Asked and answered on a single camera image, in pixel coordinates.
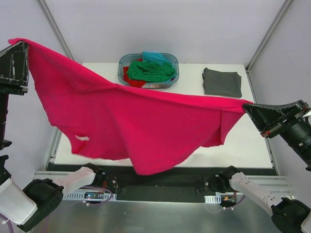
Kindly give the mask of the magenta pink t shirt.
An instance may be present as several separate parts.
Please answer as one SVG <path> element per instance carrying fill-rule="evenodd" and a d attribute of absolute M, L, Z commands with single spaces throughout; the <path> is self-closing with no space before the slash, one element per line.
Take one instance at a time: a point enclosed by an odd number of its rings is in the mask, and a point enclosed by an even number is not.
<path fill-rule="evenodd" d="M 73 154 L 129 159 L 139 175 L 185 161 L 199 147 L 223 145 L 246 100 L 182 95 L 116 84 L 34 41 L 29 70 L 49 123 Z"/>

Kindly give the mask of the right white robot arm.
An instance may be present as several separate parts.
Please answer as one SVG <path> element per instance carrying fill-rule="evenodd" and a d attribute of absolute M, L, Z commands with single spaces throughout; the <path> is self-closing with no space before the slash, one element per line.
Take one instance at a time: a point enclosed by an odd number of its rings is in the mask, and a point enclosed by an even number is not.
<path fill-rule="evenodd" d="M 311 108 L 298 100 L 284 105 L 244 104 L 243 109 L 264 138 L 280 135 L 311 169 Z M 311 209 L 303 202 L 273 193 L 251 181 L 240 170 L 229 166 L 211 178 L 213 191 L 237 191 L 255 202 L 270 217 L 282 233 L 309 233 Z"/>

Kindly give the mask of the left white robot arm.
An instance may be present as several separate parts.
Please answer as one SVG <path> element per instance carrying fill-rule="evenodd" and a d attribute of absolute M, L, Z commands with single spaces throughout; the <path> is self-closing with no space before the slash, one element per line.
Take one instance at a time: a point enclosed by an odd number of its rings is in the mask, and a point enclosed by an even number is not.
<path fill-rule="evenodd" d="M 5 140 L 9 95 L 24 95 L 28 92 L 28 44 L 20 41 L 0 52 L 0 148 L 9 147 Z M 12 223 L 21 230 L 32 230 L 53 212 L 64 196 L 89 185 L 93 189 L 103 183 L 103 172 L 91 163 L 60 179 L 36 179 L 21 189 L 5 168 L 8 155 L 0 158 L 0 217 L 12 231 Z"/>

